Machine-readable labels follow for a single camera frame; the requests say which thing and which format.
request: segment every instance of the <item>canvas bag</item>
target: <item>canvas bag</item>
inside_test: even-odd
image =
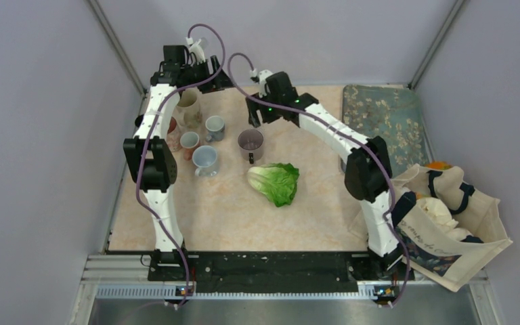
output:
[[[437,171],[414,165],[392,179],[396,196],[392,222],[408,247],[411,267],[454,292],[513,243],[499,218],[499,200],[463,182],[463,175],[460,167]],[[415,193],[442,200],[458,227],[473,236],[463,241],[449,238],[415,204]],[[350,231],[367,238],[361,211]]]

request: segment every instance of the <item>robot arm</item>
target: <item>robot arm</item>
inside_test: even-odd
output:
[[[176,220],[173,197],[177,165],[165,141],[171,117],[180,96],[176,93],[167,100],[160,112],[158,108],[164,98],[178,87],[206,80],[220,67],[218,59],[212,56],[210,60],[213,71],[209,71],[208,61],[204,57],[202,40],[193,42],[192,39],[187,39],[187,43],[190,48],[183,45],[165,45],[162,48],[164,60],[150,79],[151,88],[146,112],[142,116],[142,121],[133,138],[125,139],[123,144],[127,164],[133,181],[136,183],[143,145],[152,123],[156,123],[156,127],[150,135],[149,154],[145,160],[139,187],[144,192],[149,207],[159,216],[159,218],[153,217],[156,249],[163,252],[175,250],[175,245],[167,238],[164,229],[168,230],[175,242],[180,244],[183,242],[183,236]],[[195,62],[188,64],[191,53],[194,53],[196,59]],[[203,93],[209,93],[226,87],[233,87],[232,82],[224,71],[220,71],[212,81],[198,88]]]
[[[347,163],[345,185],[348,192],[361,202],[368,228],[368,248],[376,255],[384,271],[391,269],[402,255],[398,249],[398,241],[388,226],[388,223],[391,225],[391,216],[387,215],[387,221],[383,217],[389,209],[387,182],[369,155],[357,143],[340,136],[337,131],[351,136],[372,149],[391,177],[387,147],[383,139],[381,137],[368,139],[333,117],[313,96],[308,93],[298,95],[285,72],[274,74],[263,70],[259,74],[253,72],[251,76],[252,80],[259,85],[259,91],[253,95],[254,98],[303,110],[318,116],[328,125],[304,114],[264,106],[249,98],[246,99],[248,122],[254,127],[260,126],[258,111],[263,123],[271,123],[283,117],[319,137]]]

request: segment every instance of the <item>floral mat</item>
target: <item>floral mat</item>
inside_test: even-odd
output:
[[[343,122],[386,141],[394,177],[429,163],[421,114],[419,97],[409,89],[348,85],[343,90]]]

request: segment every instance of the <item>white wall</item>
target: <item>white wall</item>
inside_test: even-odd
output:
[[[296,85],[408,83],[454,0],[100,0],[145,87],[164,44],[185,44],[189,27],[210,24],[227,52],[260,70],[285,70]],[[221,52],[213,34],[207,55]],[[237,80],[248,82],[241,59]]]
[[[436,157],[502,200],[515,243],[488,273],[507,324],[520,324],[520,1],[471,1],[419,94]]]
[[[139,94],[84,1],[0,0],[0,324],[64,324]]]

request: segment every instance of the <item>cup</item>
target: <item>cup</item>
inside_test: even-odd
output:
[[[196,132],[186,132],[180,137],[180,145],[184,148],[184,160],[192,159],[194,151],[200,147],[200,137]]]
[[[207,142],[221,141],[224,139],[225,124],[220,116],[210,116],[204,124],[208,130]]]
[[[189,129],[197,129],[202,124],[202,112],[196,90],[186,89],[182,92],[173,116],[181,126]]]
[[[194,151],[192,162],[196,165],[194,174],[196,176],[214,176],[218,174],[220,163],[218,152],[210,146],[202,146]]]
[[[260,131],[249,129],[243,131],[238,136],[238,146],[240,146],[240,154],[244,159],[253,164],[262,158],[264,154],[264,136]]]
[[[180,146],[181,136],[182,132],[180,131],[180,126],[176,122],[176,118],[171,118],[171,123],[167,132],[167,145],[172,152],[182,149]]]

